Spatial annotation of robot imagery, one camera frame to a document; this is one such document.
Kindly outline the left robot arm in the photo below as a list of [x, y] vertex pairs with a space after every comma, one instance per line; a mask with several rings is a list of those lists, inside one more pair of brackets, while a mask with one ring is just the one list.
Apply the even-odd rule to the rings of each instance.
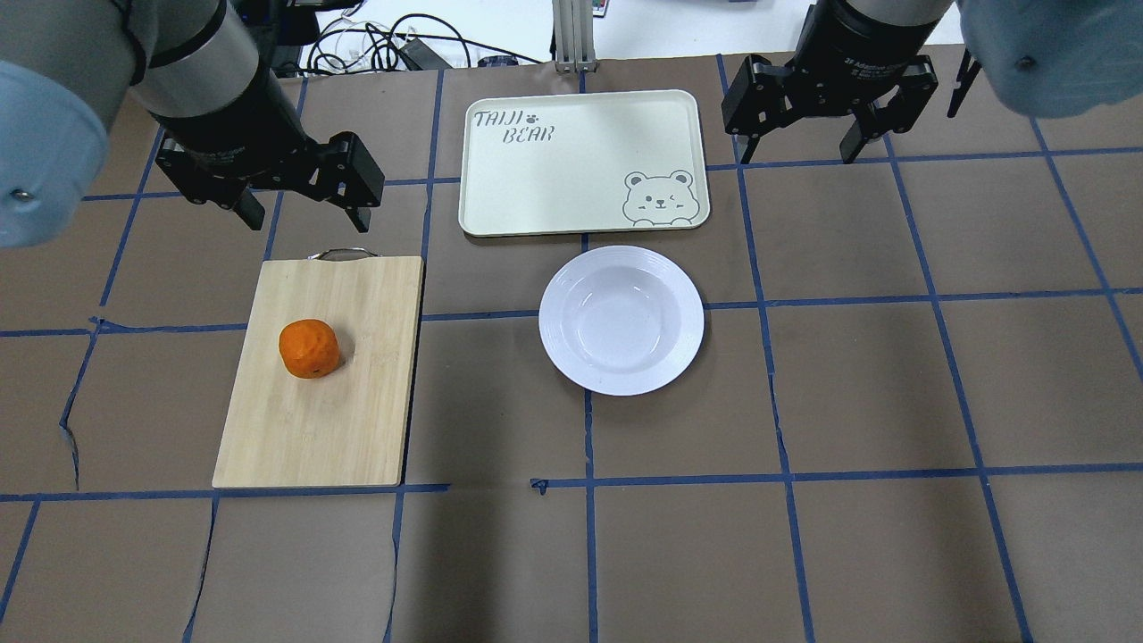
[[304, 130], [229, 1], [3, 1], [1, 243], [71, 224], [131, 96], [163, 131], [155, 164], [192, 204], [263, 225], [258, 190], [343, 209], [366, 232], [384, 172], [355, 132]]

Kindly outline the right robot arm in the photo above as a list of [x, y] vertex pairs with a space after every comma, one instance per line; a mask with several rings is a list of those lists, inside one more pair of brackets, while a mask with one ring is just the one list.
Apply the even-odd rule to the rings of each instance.
[[[844, 163], [887, 132], [908, 132], [938, 89], [922, 46], [948, 1], [816, 1], [782, 65], [749, 54], [722, 99], [725, 130], [746, 142], [804, 119], [854, 121]], [[959, 1], [964, 57], [948, 116], [980, 74], [1013, 113], [1069, 118], [1140, 96], [1140, 1]]]

